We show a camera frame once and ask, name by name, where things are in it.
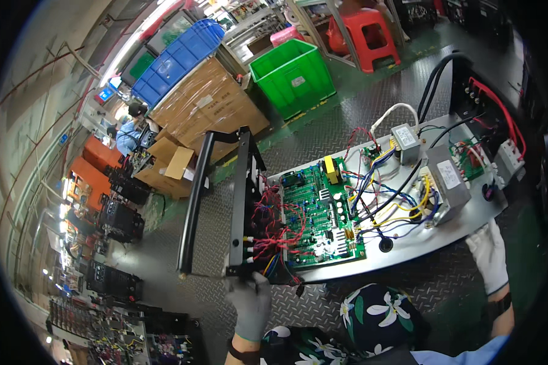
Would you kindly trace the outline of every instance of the wristwatch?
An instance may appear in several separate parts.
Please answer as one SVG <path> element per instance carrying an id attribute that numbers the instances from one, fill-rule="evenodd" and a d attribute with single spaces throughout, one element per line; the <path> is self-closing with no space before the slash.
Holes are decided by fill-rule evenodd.
<path id="1" fill-rule="evenodd" d="M 234 358 L 243 362 L 245 365 L 259 365 L 260 351 L 239 352 L 238 350 L 234 349 L 234 345 L 231 342 L 232 340 L 233 338 L 230 338 L 229 340 L 229 351 Z"/>
<path id="2" fill-rule="evenodd" d="M 500 301 L 488 302 L 483 308 L 483 317 L 486 317 L 489 323 L 493 323 L 497 317 L 501 316 L 511 306 L 511 293 L 507 293 Z"/>

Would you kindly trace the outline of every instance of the metal diamond plate floor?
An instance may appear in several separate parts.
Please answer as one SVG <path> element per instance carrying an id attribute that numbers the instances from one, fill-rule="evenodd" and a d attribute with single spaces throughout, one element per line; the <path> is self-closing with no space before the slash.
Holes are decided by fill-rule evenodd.
<path id="1" fill-rule="evenodd" d="M 356 97 L 343 100 L 321 119 L 314 120 L 266 150 L 262 156 L 269 169 L 268 174 L 343 150 L 354 127 L 371 127 L 373 121 L 397 102 L 417 106 L 431 70 L 452 49 L 452 46 L 446 47 L 433 56 L 415 62 L 408 69 L 367 85 Z M 450 84 L 449 65 L 443 73 L 427 120 L 448 112 Z M 386 135 L 391 127 L 402 121 L 411 123 L 412 120 L 406 109 L 398 109 L 386 118 L 376 133 Z M 364 136 L 358 136 L 354 144 L 364 141 Z M 232 179 L 228 178 L 214 186 L 213 194 L 202 199 L 194 272 L 218 275 L 221 271 L 229 237 L 232 195 Z M 225 303 L 224 290 L 219 281 L 198 277 L 180 281 L 177 277 L 175 265 L 183 220 L 178 215 L 146 234 L 138 246 L 128 247 L 127 252 L 120 248 L 114 253 L 113 260 L 118 268 L 144 279 L 145 303 L 200 318 L 212 363 L 223 363 L 227 351 L 226 339 L 233 335 L 235 312 Z M 307 285 L 300 298 L 295 295 L 295 288 L 276 286 L 269 326 L 284 324 L 338 329 L 342 324 L 338 308 L 343 296 L 358 285 L 371 281 L 402 288 L 421 312 L 433 311 L 438 303 L 448 297 L 482 285 L 468 248 L 457 243 L 379 272 L 327 284 Z"/>

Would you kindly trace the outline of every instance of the small circuit board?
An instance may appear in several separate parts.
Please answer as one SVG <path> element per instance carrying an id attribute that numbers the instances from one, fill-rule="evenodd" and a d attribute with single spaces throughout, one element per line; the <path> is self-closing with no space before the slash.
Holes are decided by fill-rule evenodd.
<path id="1" fill-rule="evenodd" d="M 469 151 L 469 147 L 472 145 L 471 140 L 463 140 L 449 147 L 453 161 L 466 181 L 476 179 L 484 173 L 477 157 Z"/>
<path id="2" fill-rule="evenodd" d="M 371 151 L 362 151 L 367 153 L 373 156 Z M 295 270 L 365 258 L 363 242 L 355 240 L 344 169 L 343 158 L 327 156 L 316 165 L 280 177 L 285 224 L 300 232 L 302 214 L 306 218 L 300 242 L 286 251 L 288 265 Z"/>

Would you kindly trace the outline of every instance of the hand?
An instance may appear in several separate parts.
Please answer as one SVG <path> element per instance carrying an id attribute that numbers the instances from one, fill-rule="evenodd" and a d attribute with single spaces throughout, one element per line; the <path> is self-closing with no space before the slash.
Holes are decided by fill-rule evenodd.
<path id="1" fill-rule="evenodd" d="M 260 341 L 270 318 L 272 308 L 272 289 L 268 279 L 259 273 L 253 273 L 255 287 L 252 283 L 242 282 L 237 277 L 224 281 L 226 299 L 232 303 L 237 312 L 235 333 L 249 341 Z"/>
<path id="2" fill-rule="evenodd" d="M 505 244 L 495 219 L 470 234 L 465 240 L 483 276 L 487 295 L 505 286 L 509 279 L 505 267 Z"/>

